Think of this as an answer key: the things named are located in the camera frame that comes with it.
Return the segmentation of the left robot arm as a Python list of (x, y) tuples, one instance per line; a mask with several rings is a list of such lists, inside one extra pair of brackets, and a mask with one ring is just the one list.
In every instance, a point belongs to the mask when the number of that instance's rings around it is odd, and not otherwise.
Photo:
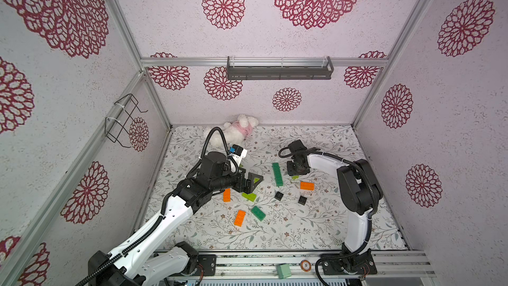
[(263, 176), (239, 167), (236, 158), (214, 151), (202, 155), (145, 225), (108, 254), (98, 251), (89, 259), (89, 273), (79, 284), (156, 285), (173, 274), (190, 274), (198, 252), (187, 243), (178, 243), (164, 256), (153, 253), (215, 195), (226, 189), (250, 194), (262, 183)]

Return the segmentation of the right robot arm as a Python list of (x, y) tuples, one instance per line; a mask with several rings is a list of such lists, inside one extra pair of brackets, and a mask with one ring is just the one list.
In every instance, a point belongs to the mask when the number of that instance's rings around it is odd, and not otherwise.
[(366, 253), (373, 216), (383, 198), (382, 188), (369, 162), (364, 159), (352, 162), (318, 148), (307, 148), (301, 140), (280, 149), (278, 156), (291, 159), (287, 162), (290, 176), (303, 176), (317, 169), (336, 178), (349, 218), (341, 253), (330, 260), (355, 261)]

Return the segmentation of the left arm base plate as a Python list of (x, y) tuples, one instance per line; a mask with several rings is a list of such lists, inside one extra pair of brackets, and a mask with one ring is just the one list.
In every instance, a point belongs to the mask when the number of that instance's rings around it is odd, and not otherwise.
[(216, 274), (216, 261), (217, 256), (215, 254), (191, 256), (187, 275), (197, 277), (201, 275), (204, 277), (214, 276)]

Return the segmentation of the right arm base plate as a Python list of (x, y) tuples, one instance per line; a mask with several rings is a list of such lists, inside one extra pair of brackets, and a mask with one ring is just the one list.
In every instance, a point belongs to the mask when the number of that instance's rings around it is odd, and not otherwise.
[(325, 275), (376, 275), (377, 267), (371, 254), (364, 253), (345, 259), (325, 259)]

